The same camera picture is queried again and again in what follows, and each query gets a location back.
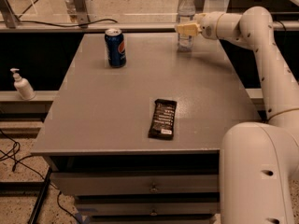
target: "desk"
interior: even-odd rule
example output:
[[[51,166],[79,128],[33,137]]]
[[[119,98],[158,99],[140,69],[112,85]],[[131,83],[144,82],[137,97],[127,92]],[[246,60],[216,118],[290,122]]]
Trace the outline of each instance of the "desk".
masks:
[[[84,36],[32,154],[93,222],[199,223],[219,212],[221,139],[260,117],[218,41],[181,53],[174,33],[124,36],[123,68]],[[178,102],[171,141],[148,138],[158,98]]]

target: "gray tabletop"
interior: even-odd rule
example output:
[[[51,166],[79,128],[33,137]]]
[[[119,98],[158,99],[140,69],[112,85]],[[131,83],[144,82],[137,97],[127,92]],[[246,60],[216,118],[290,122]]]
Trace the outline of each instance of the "gray tabletop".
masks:
[[[85,35],[32,149],[36,155],[217,150],[232,126],[259,115],[219,41],[125,34],[127,64],[111,68],[104,35]],[[178,102],[174,138],[148,138],[156,99]]]

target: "drawer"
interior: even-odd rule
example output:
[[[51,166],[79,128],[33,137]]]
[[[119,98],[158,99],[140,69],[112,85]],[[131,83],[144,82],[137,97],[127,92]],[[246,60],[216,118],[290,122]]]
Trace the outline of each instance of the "drawer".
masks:
[[[213,215],[91,217],[90,224],[211,224]]]
[[[51,181],[65,195],[218,192],[217,175],[99,175],[53,173]]]
[[[86,216],[198,215],[220,212],[219,193],[88,197],[75,201]]]

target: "black packet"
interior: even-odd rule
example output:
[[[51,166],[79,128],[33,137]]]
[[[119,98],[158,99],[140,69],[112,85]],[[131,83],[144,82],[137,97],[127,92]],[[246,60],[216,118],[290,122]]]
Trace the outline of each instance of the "black packet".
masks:
[[[155,104],[155,111],[149,129],[149,138],[170,140],[174,137],[177,102],[158,99],[155,101]]]

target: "can top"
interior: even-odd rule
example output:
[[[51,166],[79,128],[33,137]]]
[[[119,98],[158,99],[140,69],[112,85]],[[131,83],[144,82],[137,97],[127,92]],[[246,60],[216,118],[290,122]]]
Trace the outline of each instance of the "can top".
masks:
[[[110,29],[105,31],[105,34],[110,35],[110,36],[117,36],[117,35],[121,34],[121,29],[119,29],[119,28],[110,28]]]

